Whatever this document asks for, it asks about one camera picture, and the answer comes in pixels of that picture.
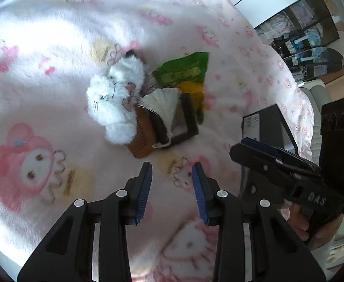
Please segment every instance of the white tassel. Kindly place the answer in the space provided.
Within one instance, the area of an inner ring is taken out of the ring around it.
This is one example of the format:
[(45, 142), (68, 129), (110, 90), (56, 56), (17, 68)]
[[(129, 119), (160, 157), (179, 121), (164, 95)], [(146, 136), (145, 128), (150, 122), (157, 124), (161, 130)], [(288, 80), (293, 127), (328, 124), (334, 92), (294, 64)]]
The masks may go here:
[(169, 139), (167, 144), (156, 143), (153, 145), (155, 149), (161, 149), (171, 145), (171, 138), (173, 134), (172, 122), (175, 117), (177, 103), (180, 98), (180, 89), (178, 88), (163, 88), (157, 89), (152, 93), (145, 95), (138, 105), (157, 114), (164, 123), (167, 129), (167, 137)]

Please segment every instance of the cartoon character eye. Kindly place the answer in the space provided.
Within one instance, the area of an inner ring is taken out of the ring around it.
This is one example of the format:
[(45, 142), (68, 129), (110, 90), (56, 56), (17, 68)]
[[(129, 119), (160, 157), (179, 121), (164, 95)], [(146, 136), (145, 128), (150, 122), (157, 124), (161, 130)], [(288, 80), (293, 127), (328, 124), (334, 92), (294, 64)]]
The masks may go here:
[(34, 179), (34, 178), (35, 178), (35, 173), (34, 173), (34, 171), (28, 172), (28, 173), (27, 173), (27, 178), (28, 178), (28, 179)]

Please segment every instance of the brown comb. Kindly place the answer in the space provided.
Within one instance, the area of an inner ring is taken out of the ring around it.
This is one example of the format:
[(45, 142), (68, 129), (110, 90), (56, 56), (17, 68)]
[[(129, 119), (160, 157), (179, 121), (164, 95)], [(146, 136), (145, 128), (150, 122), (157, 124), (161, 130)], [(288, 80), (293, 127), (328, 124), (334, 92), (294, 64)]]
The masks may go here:
[(156, 143), (156, 137), (147, 110), (139, 106), (135, 108), (137, 114), (137, 134), (133, 141), (128, 144), (128, 149), (135, 158), (140, 159), (154, 151), (152, 146)]

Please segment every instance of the cartoon print blanket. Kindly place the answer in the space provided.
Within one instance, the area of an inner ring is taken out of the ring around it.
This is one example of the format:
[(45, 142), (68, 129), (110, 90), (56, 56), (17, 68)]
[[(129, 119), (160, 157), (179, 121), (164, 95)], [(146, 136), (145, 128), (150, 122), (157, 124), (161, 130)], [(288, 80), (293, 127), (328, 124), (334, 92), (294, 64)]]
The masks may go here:
[[(131, 48), (152, 70), (209, 52), (199, 135), (144, 160), (105, 140), (85, 96)], [(200, 161), (235, 194), (240, 167), (228, 151), (242, 117), (274, 103), (310, 158), (309, 100), (228, 0), (0, 0), (0, 251), (24, 264), (76, 198), (104, 199), (150, 161), (145, 218), (127, 229), (132, 276), (209, 281), (217, 229), (198, 218), (191, 167)]]

